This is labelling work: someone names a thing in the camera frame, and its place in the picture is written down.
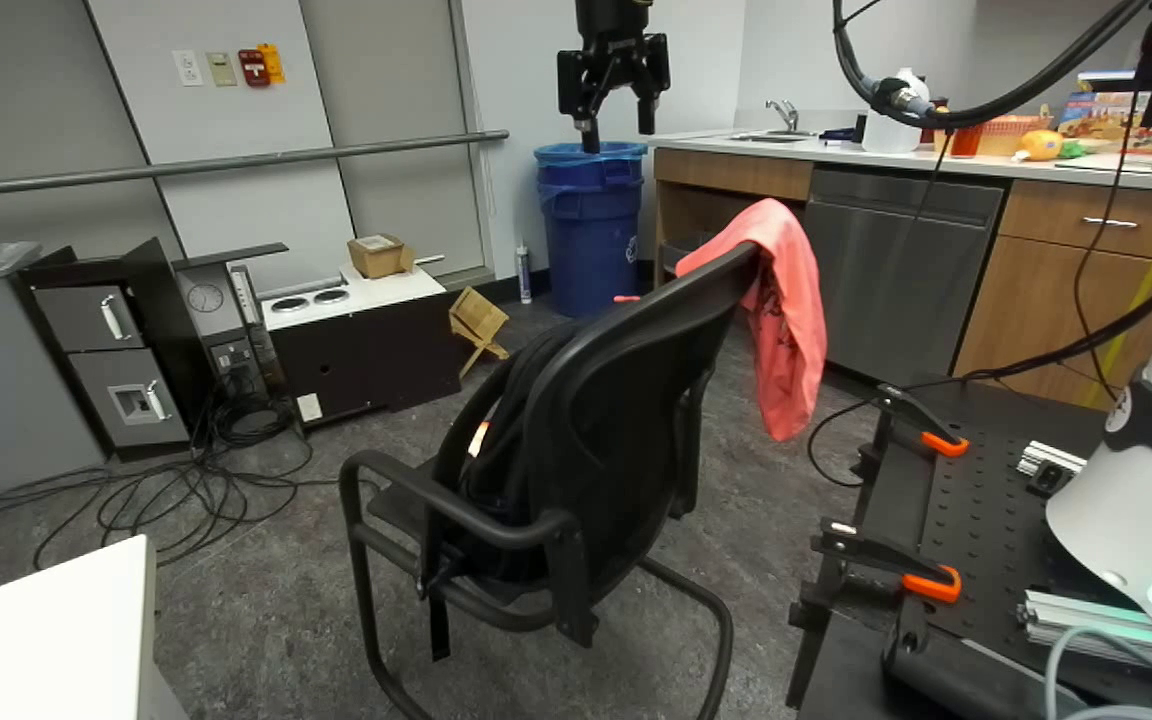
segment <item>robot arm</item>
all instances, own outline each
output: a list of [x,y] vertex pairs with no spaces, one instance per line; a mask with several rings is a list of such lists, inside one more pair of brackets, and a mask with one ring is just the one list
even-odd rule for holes
[[655,98],[668,91],[668,40],[648,33],[651,0],[577,0],[580,52],[562,52],[562,110],[574,115],[583,151],[599,151],[599,108],[630,84],[639,95],[639,130],[655,130]]

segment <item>cabinet door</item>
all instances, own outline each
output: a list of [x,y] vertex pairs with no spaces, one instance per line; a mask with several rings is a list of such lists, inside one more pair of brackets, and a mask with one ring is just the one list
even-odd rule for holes
[[64,350],[142,347],[142,328],[120,285],[37,286]]
[[83,350],[67,354],[67,363],[116,447],[190,443],[190,427],[153,350]]
[[[1002,237],[975,297],[971,328],[960,347],[955,371],[1014,363],[1085,336],[1071,305],[1079,257],[1085,246],[1071,242]],[[1085,267],[1087,324],[1101,328],[1115,321],[1138,297],[1143,273],[1147,261],[1142,257],[1097,252]],[[1132,381],[1147,350],[1152,314],[1126,336],[1126,350],[1112,363],[1109,381]],[[1087,354],[1031,368],[1004,385],[1030,396],[1109,408],[1105,391],[1097,391]]]

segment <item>gray carpet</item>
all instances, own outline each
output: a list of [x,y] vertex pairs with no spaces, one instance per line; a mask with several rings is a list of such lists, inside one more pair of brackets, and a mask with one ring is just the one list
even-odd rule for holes
[[[507,342],[552,324],[544,308],[507,308]],[[312,431],[312,462],[302,478],[331,478],[355,447],[389,447],[424,461],[469,391],[409,410],[385,410]],[[834,381],[820,414],[851,405],[855,386]],[[820,454],[844,477],[870,438],[871,410],[855,410],[820,438]],[[297,438],[274,438],[237,454],[249,469],[284,469]],[[0,516],[0,584],[33,566],[33,548],[88,493],[50,497]],[[88,507],[50,563],[99,543]],[[719,716],[788,716],[786,690],[800,634],[786,625],[806,574],[817,571],[810,535],[820,516],[851,516],[851,493],[824,483],[806,438],[772,443],[753,405],[753,347],[731,328],[703,408],[701,507],[668,524],[655,561],[718,586],[738,617],[738,662]],[[711,621],[633,574],[599,602],[595,646],[556,631],[503,634],[454,617],[454,661],[430,661],[424,617],[411,584],[378,563],[385,646],[391,668],[436,716],[692,716],[711,668]],[[346,524],[331,483],[306,483],[302,501],[229,541],[161,566],[157,661],[200,720],[264,716],[397,716],[363,668]]]

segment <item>pink towel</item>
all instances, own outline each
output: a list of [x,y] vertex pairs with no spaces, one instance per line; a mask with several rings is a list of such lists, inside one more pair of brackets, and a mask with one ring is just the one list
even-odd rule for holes
[[676,273],[692,275],[743,238],[769,252],[764,275],[741,300],[757,342],[757,398],[769,437],[792,438],[814,424],[828,347],[817,252],[800,221],[786,203],[761,201],[689,252]]

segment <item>blue recycling bin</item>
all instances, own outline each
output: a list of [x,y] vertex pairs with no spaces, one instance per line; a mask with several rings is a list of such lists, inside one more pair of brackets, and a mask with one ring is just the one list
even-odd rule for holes
[[612,297],[635,293],[633,246],[639,231],[644,142],[538,149],[549,231],[549,293],[562,314],[599,314]]

